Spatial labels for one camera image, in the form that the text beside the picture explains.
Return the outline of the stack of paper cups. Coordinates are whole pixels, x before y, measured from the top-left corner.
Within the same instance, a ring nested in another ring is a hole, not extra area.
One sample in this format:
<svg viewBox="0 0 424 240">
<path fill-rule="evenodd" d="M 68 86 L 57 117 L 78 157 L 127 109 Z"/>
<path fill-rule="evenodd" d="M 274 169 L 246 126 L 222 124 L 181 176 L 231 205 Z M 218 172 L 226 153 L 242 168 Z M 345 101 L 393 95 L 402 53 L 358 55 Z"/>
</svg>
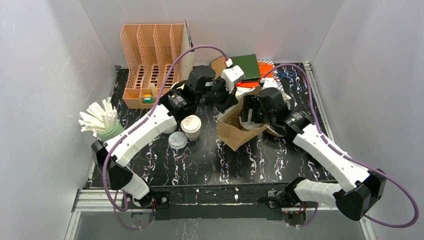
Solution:
<svg viewBox="0 0 424 240">
<path fill-rule="evenodd" d="M 173 94 L 182 94 L 184 92 L 185 83 L 185 80 L 174 83 L 169 92 Z"/>
</svg>

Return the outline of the tan paper bag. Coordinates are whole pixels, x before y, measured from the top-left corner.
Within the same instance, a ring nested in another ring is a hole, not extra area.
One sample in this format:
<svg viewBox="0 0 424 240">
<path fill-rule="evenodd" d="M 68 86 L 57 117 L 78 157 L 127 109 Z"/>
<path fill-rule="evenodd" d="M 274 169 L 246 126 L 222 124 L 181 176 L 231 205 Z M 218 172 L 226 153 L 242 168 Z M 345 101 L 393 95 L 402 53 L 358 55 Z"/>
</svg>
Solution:
<svg viewBox="0 0 424 240">
<path fill-rule="evenodd" d="M 262 89 L 261 86 L 253 88 L 249 92 L 237 96 L 238 104 L 230 107 L 217 117 L 217 136 L 228 145 L 234 152 L 243 144 L 247 143 L 267 129 L 264 124 L 254 128 L 245 128 L 240 122 L 243 109 L 244 97 L 256 95 Z"/>
</svg>

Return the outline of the single paper cup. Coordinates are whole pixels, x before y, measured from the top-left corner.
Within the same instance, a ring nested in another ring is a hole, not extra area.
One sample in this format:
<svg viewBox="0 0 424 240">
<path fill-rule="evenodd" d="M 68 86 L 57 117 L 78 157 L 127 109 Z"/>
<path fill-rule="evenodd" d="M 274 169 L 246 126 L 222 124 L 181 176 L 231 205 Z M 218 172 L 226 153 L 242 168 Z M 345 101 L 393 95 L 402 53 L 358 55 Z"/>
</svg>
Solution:
<svg viewBox="0 0 424 240">
<path fill-rule="evenodd" d="M 186 137 L 191 141 L 197 140 L 199 138 L 201 126 L 202 121 L 196 115 L 189 115 L 184 118 L 180 123 L 182 131 L 185 133 Z"/>
</svg>

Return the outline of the cardboard two-cup carrier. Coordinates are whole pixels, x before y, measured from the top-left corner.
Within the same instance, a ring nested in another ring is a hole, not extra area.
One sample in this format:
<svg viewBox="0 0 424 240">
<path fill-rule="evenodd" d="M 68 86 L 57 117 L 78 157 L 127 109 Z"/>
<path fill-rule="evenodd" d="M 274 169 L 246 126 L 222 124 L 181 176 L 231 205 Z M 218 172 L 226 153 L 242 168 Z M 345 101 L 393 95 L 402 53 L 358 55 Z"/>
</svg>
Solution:
<svg viewBox="0 0 424 240">
<path fill-rule="evenodd" d="M 267 131 L 276 137 L 285 137 L 287 135 L 287 130 L 284 126 L 278 124 L 265 124 L 265 126 L 267 127 Z"/>
</svg>

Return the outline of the green yellow small item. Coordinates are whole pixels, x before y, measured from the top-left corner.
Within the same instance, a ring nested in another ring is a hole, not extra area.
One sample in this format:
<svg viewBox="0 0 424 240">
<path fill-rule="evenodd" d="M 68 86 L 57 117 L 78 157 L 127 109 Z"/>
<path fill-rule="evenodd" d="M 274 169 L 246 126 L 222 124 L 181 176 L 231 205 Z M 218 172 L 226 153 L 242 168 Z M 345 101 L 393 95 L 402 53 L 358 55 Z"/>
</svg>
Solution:
<svg viewBox="0 0 424 240">
<path fill-rule="evenodd" d="M 152 104 L 154 102 L 152 94 L 144 94 L 142 97 L 143 104 Z"/>
</svg>

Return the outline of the white folder in organizer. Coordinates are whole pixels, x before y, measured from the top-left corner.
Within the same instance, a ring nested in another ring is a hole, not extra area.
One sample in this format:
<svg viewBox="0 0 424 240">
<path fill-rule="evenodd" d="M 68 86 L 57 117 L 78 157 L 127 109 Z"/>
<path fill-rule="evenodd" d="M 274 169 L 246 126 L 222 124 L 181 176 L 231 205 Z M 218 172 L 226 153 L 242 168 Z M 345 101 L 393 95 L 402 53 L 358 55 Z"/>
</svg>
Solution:
<svg viewBox="0 0 424 240">
<path fill-rule="evenodd" d="M 187 80 L 191 70 L 193 69 L 193 62 L 195 51 L 191 49 L 193 47 L 193 41 L 189 31 L 189 25 L 187 21 L 184 21 L 183 32 L 182 32 L 182 42 L 181 42 L 181 54 L 186 54 L 178 61 L 179 63 L 179 77 L 181 81 Z"/>
</svg>

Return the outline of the stack of white lids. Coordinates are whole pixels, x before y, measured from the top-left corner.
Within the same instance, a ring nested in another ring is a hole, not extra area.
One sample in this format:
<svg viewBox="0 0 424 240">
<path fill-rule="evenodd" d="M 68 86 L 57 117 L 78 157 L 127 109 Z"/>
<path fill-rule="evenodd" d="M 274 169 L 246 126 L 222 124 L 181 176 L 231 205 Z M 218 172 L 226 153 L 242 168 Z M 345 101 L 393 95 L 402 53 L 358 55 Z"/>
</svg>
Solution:
<svg viewBox="0 0 424 240">
<path fill-rule="evenodd" d="M 163 133 L 164 134 L 172 134 L 176 129 L 177 129 L 177 126 L 175 125 L 173 127 L 166 129 Z"/>
</svg>

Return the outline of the orange paper bag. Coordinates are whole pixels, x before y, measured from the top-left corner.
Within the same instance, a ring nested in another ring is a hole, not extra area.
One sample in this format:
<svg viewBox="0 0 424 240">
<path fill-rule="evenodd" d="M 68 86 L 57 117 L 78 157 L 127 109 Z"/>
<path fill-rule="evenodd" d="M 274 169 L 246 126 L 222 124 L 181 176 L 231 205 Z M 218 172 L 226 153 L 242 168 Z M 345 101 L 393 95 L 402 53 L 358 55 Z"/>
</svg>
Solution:
<svg viewBox="0 0 424 240">
<path fill-rule="evenodd" d="M 236 86 L 249 89 L 259 86 L 261 77 L 273 67 L 274 64 L 271 61 L 258 61 L 257 66 L 251 65 L 250 67 L 242 68 L 245 78 L 237 83 Z"/>
</svg>

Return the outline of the single white lid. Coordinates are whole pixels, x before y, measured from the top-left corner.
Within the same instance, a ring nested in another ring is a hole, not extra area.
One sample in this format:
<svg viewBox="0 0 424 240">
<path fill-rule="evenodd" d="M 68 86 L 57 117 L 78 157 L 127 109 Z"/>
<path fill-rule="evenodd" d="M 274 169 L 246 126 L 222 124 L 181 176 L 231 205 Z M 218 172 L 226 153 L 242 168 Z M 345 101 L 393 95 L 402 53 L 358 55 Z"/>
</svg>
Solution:
<svg viewBox="0 0 424 240">
<path fill-rule="evenodd" d="M 181 123 L 181 129 L 188 133 L 194 133 L 200 130 L 202 121 L 196 115 L 189 115 L 184 118 Z"/>
</svg>

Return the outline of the pink desk file organizer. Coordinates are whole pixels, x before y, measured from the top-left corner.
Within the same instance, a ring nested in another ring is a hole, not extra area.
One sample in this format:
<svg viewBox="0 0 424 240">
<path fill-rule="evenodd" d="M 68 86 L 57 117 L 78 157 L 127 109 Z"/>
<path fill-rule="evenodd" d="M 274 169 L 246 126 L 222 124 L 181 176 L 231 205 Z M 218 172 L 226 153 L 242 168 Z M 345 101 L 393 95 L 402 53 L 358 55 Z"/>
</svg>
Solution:
<svg viewBox="0 0 424 240">
<path fill-rule="evenodd" d="M 179 62 L 184 23 L 125 24 L 120 38 L 129 68 L 122 99 L 129 109 L 152 108 L 161 87 L 166 93 L 180 82 Z M 151 94 L 154 102 L 143 104 L 143 95 Z"/>
</svg>

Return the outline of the loose white lid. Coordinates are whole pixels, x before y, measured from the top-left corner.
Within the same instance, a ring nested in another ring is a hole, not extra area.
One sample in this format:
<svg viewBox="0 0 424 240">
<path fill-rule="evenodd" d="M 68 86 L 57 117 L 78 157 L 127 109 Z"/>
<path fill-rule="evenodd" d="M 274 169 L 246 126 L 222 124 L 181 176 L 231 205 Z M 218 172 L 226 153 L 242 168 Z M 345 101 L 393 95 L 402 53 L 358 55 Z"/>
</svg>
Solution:
<svg viewBox="0 0 424 240">
<path fill-rule="evenodd" d="M 187 136 L 184 132 L 181 131 L 175 131 L 168 137 L 168 145 L 174 150 L 180 150 L 185 148 L 187 143 Z"/>
</svg>

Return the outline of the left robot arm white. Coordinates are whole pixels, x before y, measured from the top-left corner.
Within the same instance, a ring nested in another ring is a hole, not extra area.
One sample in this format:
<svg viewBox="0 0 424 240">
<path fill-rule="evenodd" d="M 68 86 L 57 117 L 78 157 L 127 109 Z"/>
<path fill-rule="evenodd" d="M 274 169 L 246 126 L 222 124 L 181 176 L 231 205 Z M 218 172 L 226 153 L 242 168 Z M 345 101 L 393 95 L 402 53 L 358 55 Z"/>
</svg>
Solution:
<svg viewBox="0 0 424 240">
<path fill-rule="evenodd" d="M 175 83 L 136 123 L 107 140 L 96 140 L 91 145 L 97 169 L 103 177 L 103 186 L 122 190 L 134 200 L 151 195 L 147 182 L 128 168 L 130 160 L 142 148 L 165 131 L 177 126 L 183 119 L 194 115 L 200 105 L 214 105 L 221 112 L 236 105 L 236 83 L 245 77 L 243 70 L 234 65 L 216 77 L 206 65 L 195 67 L 187 80 Z"/>
</svg>

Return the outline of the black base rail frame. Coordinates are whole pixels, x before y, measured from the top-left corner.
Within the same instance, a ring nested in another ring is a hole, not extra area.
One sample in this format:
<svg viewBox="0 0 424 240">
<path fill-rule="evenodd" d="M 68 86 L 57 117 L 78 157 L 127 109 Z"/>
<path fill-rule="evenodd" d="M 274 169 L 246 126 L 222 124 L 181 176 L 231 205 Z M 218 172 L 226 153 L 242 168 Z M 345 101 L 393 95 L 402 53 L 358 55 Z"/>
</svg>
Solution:
<svg viewBox="0 0 424 240">
<path fill-rule="evenodd" d="M 374 240 L 368 219 L 352 221 L 313 202 L 273 207 L 260 198 L 278 183 L 154 186 L 156 203 L 114 211 L 100 188 L 79 190 L 68 240 Z"/>
</svg>

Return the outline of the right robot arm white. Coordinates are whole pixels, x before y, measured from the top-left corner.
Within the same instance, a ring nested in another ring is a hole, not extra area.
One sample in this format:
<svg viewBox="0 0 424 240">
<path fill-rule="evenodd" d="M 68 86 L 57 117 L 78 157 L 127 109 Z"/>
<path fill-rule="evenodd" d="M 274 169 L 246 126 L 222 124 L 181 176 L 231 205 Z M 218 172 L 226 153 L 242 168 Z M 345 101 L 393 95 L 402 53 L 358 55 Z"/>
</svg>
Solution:
<svg viewBox="0 0 424 240">
<path fill-rule="evenodd" d="M 275 87 L 257 94 L 243 94 L 242 122 L 264 124 L 289 143 L 306 151 L 337 180 L 336 183 L 297 177 L 269 197 L 270 206 L 316 202 L 336 207 L 347 218 L 359 221 L 382 197 L 386 180 L 363 166 L 347 160 L 341 150 L 333 151 L 331 141 L 317 130 L 313 118 L 301 110 L 291 110 Z"/>
</svg>

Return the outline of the green cup holder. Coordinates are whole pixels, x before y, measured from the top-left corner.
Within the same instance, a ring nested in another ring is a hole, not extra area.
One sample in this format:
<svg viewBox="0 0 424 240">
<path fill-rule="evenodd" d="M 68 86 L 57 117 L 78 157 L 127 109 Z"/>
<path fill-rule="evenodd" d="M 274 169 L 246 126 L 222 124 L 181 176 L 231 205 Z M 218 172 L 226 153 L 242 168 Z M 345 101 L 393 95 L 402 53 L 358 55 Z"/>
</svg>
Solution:
<svg viewBox="0 0 424 240">
<path fill-rule="evenodd" d="M 110 139 L 113 139 L 114 137 L 118 136 L 119 134 L 124 132 L 124 127 L 121 125 L 120 121 L 117 120 L 114 127 L 105 133 L 98 133 L 97 138 L 103 142 L 106 142 Z"/>
</svg>

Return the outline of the white wrapped straws bundle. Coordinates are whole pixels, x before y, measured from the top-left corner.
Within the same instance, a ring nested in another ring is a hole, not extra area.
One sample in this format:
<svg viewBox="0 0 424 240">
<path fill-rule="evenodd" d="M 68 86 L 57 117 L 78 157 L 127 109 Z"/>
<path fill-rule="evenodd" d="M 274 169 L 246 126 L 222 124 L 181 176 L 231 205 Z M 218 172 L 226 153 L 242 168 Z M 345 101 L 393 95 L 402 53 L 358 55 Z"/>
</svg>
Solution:
<svg viewBox="0 0 424 240">
<path fill-rule="evenodd" d="M 78 123 L 81 132 L 92 132 L 94 137 L 111 132 L 118 124 L 118 112 L 112 105 L 112 98 L 90 104 L 86 111 L 79 112 Z"/>
</svg>

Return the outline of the dark green paper bag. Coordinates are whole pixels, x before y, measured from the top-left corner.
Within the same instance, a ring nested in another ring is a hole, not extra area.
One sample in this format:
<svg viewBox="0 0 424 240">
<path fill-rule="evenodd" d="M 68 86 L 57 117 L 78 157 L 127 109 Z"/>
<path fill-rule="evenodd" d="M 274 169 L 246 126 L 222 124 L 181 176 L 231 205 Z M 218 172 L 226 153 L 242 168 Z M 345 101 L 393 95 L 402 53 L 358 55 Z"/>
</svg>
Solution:
<svg viewBox="0 0 424 240">
<path fill-rule="evenodd" d="M 244 72 L 244 82 L 255 82 L 261 74 L 257 61 L 256 54 L 230 56 L 234 66 L 239 66 Z M 220 76 L 222 71 L 226 68 L 225 57 L 219 57 L 209 63 L 209 66 L 215 71 L 216 76 Z"/>
</svg>

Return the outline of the green paper cup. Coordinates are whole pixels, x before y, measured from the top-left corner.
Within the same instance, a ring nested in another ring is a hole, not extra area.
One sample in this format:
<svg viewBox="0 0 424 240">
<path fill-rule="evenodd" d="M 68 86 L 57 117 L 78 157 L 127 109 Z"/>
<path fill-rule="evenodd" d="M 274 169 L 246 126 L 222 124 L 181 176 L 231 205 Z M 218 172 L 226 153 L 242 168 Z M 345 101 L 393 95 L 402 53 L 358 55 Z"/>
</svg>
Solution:
<svg viewBox="0 0 424 240">
<path fill-rule="evenodd" d="M 253 131 L 262 127 L 261 123 L 254 123 L 252 121 L 240 121 L 240 125 L 246 131 Z"/>
</svg>

